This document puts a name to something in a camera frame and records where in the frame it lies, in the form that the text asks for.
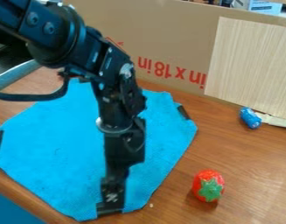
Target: toy strawberry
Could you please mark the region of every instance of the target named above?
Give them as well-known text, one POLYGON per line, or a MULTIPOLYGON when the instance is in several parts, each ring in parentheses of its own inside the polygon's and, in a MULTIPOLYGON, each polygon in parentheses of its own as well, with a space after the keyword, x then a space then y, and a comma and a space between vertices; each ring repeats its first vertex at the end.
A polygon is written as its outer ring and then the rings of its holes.
POLYGON ((193 179, 192 191, 201 201, 216 202, 225 191, 225 181, 216 171, 200 171, 193 179))

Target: table surface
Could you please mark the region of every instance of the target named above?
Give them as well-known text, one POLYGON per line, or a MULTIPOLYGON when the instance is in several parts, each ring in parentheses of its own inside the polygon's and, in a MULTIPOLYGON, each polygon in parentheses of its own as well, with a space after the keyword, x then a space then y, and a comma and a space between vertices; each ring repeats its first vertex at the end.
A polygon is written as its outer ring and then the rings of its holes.
MULTIPOLYGON (((42 68, 6 91, 43 94, 59 83, 55 71, 42 68)), ((171 92, 199 131, 142 210, 85 223, 286 223, 286 129, 262 125, 250 130, 239 119, 237 106, 146 81, 139 83, 143 88, 171 92), (219 204, 200 202, 191 193, 193 174, 206 168, 221 172, 226 181, 219 204)), ((0 124, 30 105, 0 101, 0 124)), ((1 170, 0 193, 47 223, 76 223, 1 170)))

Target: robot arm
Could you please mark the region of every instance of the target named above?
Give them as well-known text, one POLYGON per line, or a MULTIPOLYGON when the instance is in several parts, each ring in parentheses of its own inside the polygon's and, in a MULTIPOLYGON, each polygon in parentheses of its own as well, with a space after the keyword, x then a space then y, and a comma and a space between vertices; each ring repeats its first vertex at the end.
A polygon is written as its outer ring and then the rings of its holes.
POLYGON ((71 76, 90 81, 99 104, 97 126, 104 133, 107 174, 101 182, 99 214, 122 211, 131 165, 144 161, 145 98, 129 56, 85 26, 74 8, 35 0, 0 0, 0 30, 27 43, 42 66, 64 67, 64 85, 53 94, 4 94, 6 101, 48 101, 63 96, 71 76))

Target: blue towel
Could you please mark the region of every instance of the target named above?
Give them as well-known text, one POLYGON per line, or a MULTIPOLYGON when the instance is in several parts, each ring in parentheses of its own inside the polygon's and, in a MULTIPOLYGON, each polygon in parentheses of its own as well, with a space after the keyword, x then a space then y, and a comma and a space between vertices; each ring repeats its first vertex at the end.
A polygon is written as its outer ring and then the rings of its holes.
MULTIPOLYGON (((144 91, 146 157, 130 168, 124 212, 142 208, 190 145, 197 127, 168 93, 144 91)), ((105 175, 102 133, 91 86, 72 80, 65 97, 38 102, 2 125, 0 168, 59 212, 97 218, 105 175)))

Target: cardboard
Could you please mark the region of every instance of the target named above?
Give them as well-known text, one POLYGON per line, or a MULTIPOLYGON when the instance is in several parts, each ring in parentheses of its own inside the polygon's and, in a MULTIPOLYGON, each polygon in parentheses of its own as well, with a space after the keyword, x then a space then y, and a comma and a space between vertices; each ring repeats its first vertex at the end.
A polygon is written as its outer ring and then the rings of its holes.
POLYGON ((141 79, 202 95, 220 17, 286 26, 286 18, 174 0, 66 0, 126 51, 141 79))

